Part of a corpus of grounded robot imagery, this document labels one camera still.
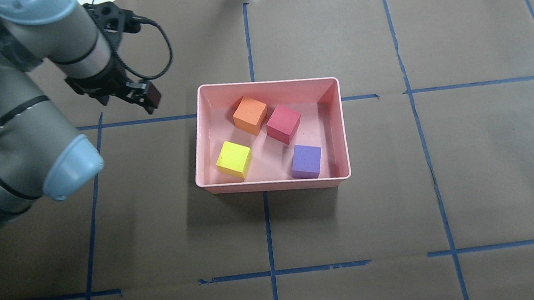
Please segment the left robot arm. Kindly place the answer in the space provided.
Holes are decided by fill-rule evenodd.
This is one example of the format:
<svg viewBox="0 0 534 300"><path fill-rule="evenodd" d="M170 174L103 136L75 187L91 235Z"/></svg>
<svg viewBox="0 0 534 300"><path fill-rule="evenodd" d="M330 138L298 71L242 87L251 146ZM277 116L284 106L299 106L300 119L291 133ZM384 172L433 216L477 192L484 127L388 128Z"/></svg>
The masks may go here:
<svg viewBox="0 0 534 300"><path fill-rule="evenodd" d="M0 0L0 228L42 197L65 200L105 164L28 73L49 60L75 93L152 114L159 75L134 71L117 52L124 33L147 25L158 27L110 1Z"/></svg>

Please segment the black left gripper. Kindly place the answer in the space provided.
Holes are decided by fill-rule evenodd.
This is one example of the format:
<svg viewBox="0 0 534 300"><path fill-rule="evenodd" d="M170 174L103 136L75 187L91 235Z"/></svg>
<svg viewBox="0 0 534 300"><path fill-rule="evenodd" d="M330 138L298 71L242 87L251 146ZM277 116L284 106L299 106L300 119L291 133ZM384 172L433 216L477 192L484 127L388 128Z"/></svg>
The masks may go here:
<svg viewBox="0 0 534 300"><path fill-rule="evenodd" d="M89 78L66 77L64 81L75 93L96 99L102 105L108 105L111 96L124 102L138 105L146 113L153 115L159 108L162 94L150 79L131 81L124 65L116 57L99 73Z"/></svg>

